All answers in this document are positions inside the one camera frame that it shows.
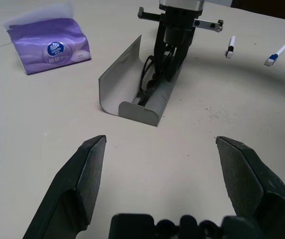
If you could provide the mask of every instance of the logo on tissue pack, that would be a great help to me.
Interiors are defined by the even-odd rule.
[[[59,53],[63,52],[64,50],[65,50],[65,47],[61,42],[54,41],[48,45],[47,54],[49,56],[56,56]]]

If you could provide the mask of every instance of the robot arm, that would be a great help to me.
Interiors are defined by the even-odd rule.
[[[159,22],[154,55],[148,57],[141,74],[140,91],[137,96],[140,105],[144,105],[163,78],[170,82],[178,72],[187,56],[197,27],[216,32],[223,29],[222,20],[208,22],[198,19],[203,6],[204,0],[160,0],[159,8],[165,13],[146,13],[142,7],[139,9],[140,19]],[[146,76],[151,66],[154,66],[155,73],[152,77]]]

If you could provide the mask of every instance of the white table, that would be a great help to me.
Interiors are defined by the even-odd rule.
[[[46,2],[0,0],[0,22]],[[217,224],[234,215],[217,135],[255,149],[285,183],[285,53],[263,65],[285,44],[285,20],[207,3],[201,19],[222,19],[224,30],[196,31],[156,128],[108,115],[98,103],[99,76],[140,34],[141,59],[152,54],[158,26],[137,18],[139,6],[159,12],[156,0],[78,0],[75,19],[92,61],[31,76],[0,24],[0,45],[7,44],[0,47],[0,238],[23,237],[57,171],[99,134],[107,135],[101,185],[79,239],[107,238],[117,213],[175,223],[191,214]]]

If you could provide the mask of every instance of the purple tissue package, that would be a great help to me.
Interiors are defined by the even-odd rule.
[[[3,24],[27,74],[91,60],[87,38],[73,19],[71,1]]]

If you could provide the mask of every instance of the white marker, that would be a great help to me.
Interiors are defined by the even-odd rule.
[[[230,44],[228,44],[226,58],[230,58],[231,59],[232,56],[233,56],[235,39],[236,39],[236,36],[232,36],[232,38],[230,39]]]
[[[279,51],[276,52],[274,55],[271,55],[271,56],[267,59],[267,61],[265,62],[265,65],[266,65],[266,66],[272,66],[272,65],[276,62],[277,58],[278,58],[284,51],[285,51],[285,45],[282,46],[281,49],[279,49]]]

